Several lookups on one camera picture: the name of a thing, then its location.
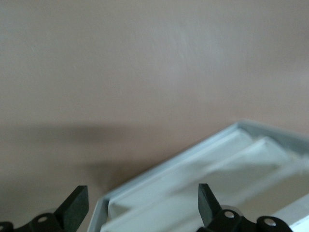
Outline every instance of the black clamp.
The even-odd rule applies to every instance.
[[[276,217],[259,217],[255,224],[234,210],[222,209],[208,184],[198,186],[198,210],[205,227],[197,232],[292,232]]]
[[[10,222],[0,222],[0,232],[76,232],[88,210],[87,186],[78,186],[54,213],[38,215],[16,229]]]

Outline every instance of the screw head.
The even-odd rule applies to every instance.
[[[38,219],[38,222],[44,222],[47,220],[47,217],[46,216],[43,216],[41,218]]]
[[[271,218],[265,218],[264,222],[268,225],[268,226],[276,226],[276,222],[271,219]]]
[[[235,216],[231,211],[225,211],[224,215],[227,218],[234,218],[234,216]]]

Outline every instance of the metal screw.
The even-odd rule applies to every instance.
[[[264,222],[268,225],[268,226],[276,226],[276,222],[273,219],[270,218],[265,218]]]
[[[225,211],[224,215],[225,215],[227,218],[234,218],[234,214],[233,214],[231,211]]]
[[[38,219],[38,222],[44,222],[47,220],[47,217],[43,216],[41,218]]]

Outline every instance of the white tray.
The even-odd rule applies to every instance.
[[[102,197],[88,232],[195,232],[198,183],[255,221],[309,193],[308,153],[301,135],[235,123]]]

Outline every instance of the beige wall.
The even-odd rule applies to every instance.
[[[92,212],[241,118],[309,133],[308,12],[307,0],[0,1],[0,220],[20,226],[78,184]]]

